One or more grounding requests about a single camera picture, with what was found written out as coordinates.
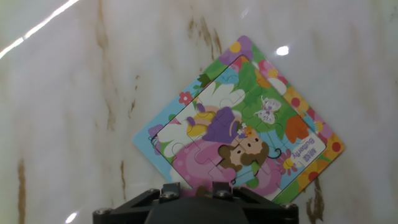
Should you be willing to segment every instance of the red flower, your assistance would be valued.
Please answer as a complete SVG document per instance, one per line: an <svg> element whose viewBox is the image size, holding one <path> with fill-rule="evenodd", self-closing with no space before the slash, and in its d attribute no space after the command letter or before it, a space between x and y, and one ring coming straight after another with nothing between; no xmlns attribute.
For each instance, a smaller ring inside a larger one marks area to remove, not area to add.
<svg viewBox="0 0 398 224"><path fill-rule="evenodd" d="M193 97L191 96L191 93L189 91L186 92L181 92L180 93L180 99L178 102L183 103L185 106L187 106L191 101L193 100Z"/></svg>

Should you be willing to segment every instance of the brown hair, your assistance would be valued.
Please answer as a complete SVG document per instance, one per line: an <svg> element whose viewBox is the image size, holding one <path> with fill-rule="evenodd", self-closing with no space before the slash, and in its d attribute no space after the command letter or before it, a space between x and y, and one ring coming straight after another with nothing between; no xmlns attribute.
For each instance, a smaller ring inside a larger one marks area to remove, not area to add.
<svg viewBox="0 0 398 224"><path fill-rule="evenodd" d="M224 168L224 169L232 168L237 172L237 171L241 170L243 167L242 167L242 165L236 166L231 162L231 151L234 148L235 147L232 147L232 146L222 145L218 148L218 154L223 158L223 160L220 162L220 166L222 168Z"/></svg>
<svg viewBox="0 0 398 224"><path fill-rule="evenodd" d="M248 166L251 165L254 161L256 161L259 166L262 166L262 164L266 161L268 154L269 154L269 147L268 144L263 142L261 144L262 149L260 151L260 153L257 154L247 154L244 153L242 154L241 157L241 162L243 165Z"/></svg>

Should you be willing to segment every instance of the purple dress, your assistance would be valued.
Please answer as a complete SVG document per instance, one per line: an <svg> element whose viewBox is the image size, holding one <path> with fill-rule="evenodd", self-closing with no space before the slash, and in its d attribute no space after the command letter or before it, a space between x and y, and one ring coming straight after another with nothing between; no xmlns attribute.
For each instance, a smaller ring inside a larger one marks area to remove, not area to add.
<svg viewBox="0 0 398 224"><path fill-rule="evenodd" d="M202 137L205 141L219 142L225 144L232 144L238 133L236 127L238 121L235 121L232 126L231 136L229 135L229 129L235 116L232 114L232 110L229 107L217 111L216 116L211 120L211 124L207 127L207 133Z"/></svg>

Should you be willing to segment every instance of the brown vein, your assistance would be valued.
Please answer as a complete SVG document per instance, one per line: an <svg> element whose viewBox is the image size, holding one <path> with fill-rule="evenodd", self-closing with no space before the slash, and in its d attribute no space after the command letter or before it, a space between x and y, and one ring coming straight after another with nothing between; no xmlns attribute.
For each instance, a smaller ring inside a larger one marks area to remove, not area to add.
<svg viewBox="0 0 398 224"><path fill-rule="evenodd" d="M131 109L130 109L130 111L129 111L129 118L131 119L131 112L132 112L132 110L134 109L134 107L136 107L136 100L134 100L132 103L131 103Z"/></svg>
<svg viewBox="0 0 398 224"><path fill-rule="evenodd" d="M211 41L211 35L207 28L206 20L203 16L200 18L200 24L201 24L201 31L203 32L203 40L205 40L207 46L211 47L211 59L214 60L213 42Z"/></svg>
<svg viewBox="0 0 398 224"><path fill-rule="evenodd" d="M103 58L102 58L103 90L104 90L105 102L109 109L107 129L111 129L114 131L114 124L116 122L116 116L113 113L113 107L112 107L111 102L112 102L112 99L114 98L112 96L117 96L118 90L115 87L114 79L113 79L113 75L112 75L112 65L111 65L111 60L109 58L109 40L108 40L108 35L106 34L102 6L103 6L102 0L99 0L98 21L97 21L97 24L95 27L95 31L96 31L97 44L103 50Z"/></svg>
<svg viewBox="0 0 398 224"><path fill-rule="evenodd" d="M19 191L18 191L18 224L25 223L25 208L26 208L26 179L25 179L25 162L21 159L18 163L18 179L19 179Z"/></svg>
<svg viewBox="0 0 398 224"><path fill-rule="evenodd" d="M123 188L123 199L126 202L126 181L124 180L124 161L120 165L120 171L122 172L122 188Z"/></svg>
<svg viewBox="0 0 398 224"><path fill-rule="evenodd" d="M193 20L193 16L191 21L188 24L188 37L191 39L193 35L193 26L195 25L195 21Z"/></svg>
<svg viewBox="0 0 398 224"><path fill-rule="evenodd" d="M218 48L218 52L221 54L221 42L220 42L220 38L218 38L218 34L217 34L217 30L216 28L214 28L214 38L213 41L216 43L216 47Z"/></svg>
<svg viewBox="0 0 398 224"><path fill-rule="evenodd" d="M325 204L323 203L323 196L321 186L319 184L318 177L315 178L315 199L310 198L307 201L307 215L311 224L316 224L316 220L323 221L323 211L325 209Z"/></svg>

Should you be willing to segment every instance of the orange flower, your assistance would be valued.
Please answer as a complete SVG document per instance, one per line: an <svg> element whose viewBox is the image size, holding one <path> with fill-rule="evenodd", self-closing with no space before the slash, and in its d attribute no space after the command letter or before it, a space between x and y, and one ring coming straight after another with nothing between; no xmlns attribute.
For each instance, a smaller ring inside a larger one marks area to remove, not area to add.
<svg viewBox="0 0 398 224"><path fill-rule="evenodd" d="M296 92L296 90L290 86L284 95L285 100L297 110L300 116L303 118L305 114L303 111L307 111L309 108L308 103Z"/></svg>
<svg viewBox="0 0 398 224"><path fill-rule="evenodd" d="M294 144L299 139L308 137L308 126L299 115L289 118L286 122L285 134L287 139Z"/></svg>
<svg viewBox="0 0 398 224"><path fill-rule="evenodd" d="M313 161L300 175L297 177L298 191L301 192L311 181L329 165L329 162L323 159Z"/></svg>
<svg viewBox="0 0 398 224"><path fill-rule="evenodd" d="M271 88L271 84L264 78L258 69L255 69L257 84L264 88Z"/></svg>
<svg viewBox="0 0 398 224"><path fill-rule="evenodd" d="M251 126L248 126L248 127L246 128L246 136L247 136L247 137L251 137L251 136L253 136L253 135L254 135L254 132L253 132Z"/></svg>
<svg viewBox="0 0 398 224"><path fill-rule="evenodd" d="M334 133L328 138L328 142L326 144L326 149L323 152L323 155L330 159L334 160L338 155L341 154L344 150L344 144L341 142L340 138L338 138Z"/></svg>

